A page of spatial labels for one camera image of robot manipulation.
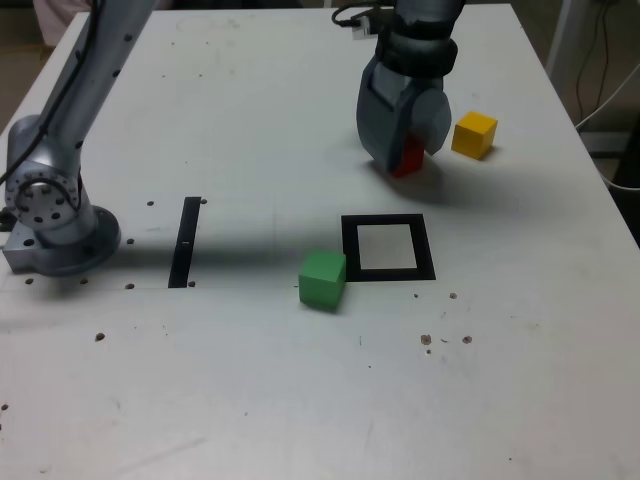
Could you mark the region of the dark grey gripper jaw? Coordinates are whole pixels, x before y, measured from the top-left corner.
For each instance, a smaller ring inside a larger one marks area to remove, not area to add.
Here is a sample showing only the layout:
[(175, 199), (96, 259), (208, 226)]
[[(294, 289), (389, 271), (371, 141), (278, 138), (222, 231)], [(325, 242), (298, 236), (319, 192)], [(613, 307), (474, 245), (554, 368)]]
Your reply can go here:
[(403, 75), (387, 69), (376, 57), (365, 67), (359, 88), (356, 123), (362, 146), (388, 174), (418, 170), (418, 152), (405, 155), (409, 106), (405, 88), (417, 88)]

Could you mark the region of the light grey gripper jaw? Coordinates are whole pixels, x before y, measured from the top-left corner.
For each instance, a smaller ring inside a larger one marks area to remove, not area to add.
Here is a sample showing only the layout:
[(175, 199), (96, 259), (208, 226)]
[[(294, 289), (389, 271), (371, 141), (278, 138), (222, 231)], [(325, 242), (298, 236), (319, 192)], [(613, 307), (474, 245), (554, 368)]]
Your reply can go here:
[(446, 94), (440, 88), (405, 88), (404, 96), (409, 106), (409, 129), (404, 154), (416, 155), (420, 148), (429, 155), (437, 153), (451, 126), (451, 110)]

